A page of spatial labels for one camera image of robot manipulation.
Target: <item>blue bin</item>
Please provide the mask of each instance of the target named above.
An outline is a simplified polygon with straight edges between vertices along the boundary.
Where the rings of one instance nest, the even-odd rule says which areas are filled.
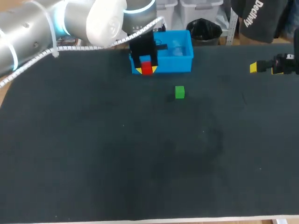
[[[173,30],[154,33],[156,45],[167,44],[168,49],[158,51],[157,73],[190,72],[194,57],[190,32]],[[132,73],[140,75],[135,69],[131,56]],[[141,56],[141,62],[150,61],[150,56]]]

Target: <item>table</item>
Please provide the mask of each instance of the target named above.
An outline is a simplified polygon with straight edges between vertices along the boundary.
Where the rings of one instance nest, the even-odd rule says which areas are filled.
[[[292,46],[194,53],[184,75],[133,76],[112,50],[22,74],[0,109],[0,223],[296,215],[299,79],[249,74]],[[186,99],[172,98],[176,85]]]

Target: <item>green cube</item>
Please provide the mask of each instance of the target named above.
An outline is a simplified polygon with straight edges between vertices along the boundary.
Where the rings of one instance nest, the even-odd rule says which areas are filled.
[[[185,98],[185,88],[183,86],[176,86],[176,99]]]

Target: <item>red block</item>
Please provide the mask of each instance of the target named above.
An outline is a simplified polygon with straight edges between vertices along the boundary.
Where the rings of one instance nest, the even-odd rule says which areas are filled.
[[[142,70],[143,76],[152,76],[153,75],[153,69],[151,67],[151,62],[142,62],[141,70]]]

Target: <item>black trash bag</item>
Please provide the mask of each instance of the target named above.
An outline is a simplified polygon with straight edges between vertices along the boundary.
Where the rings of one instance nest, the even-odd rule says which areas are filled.
[[[219,37],[222,34],[220,26],[205,19],[190,22],[187,25],[187,30],[190,31],[192,43],[197,46],[218,45]]]

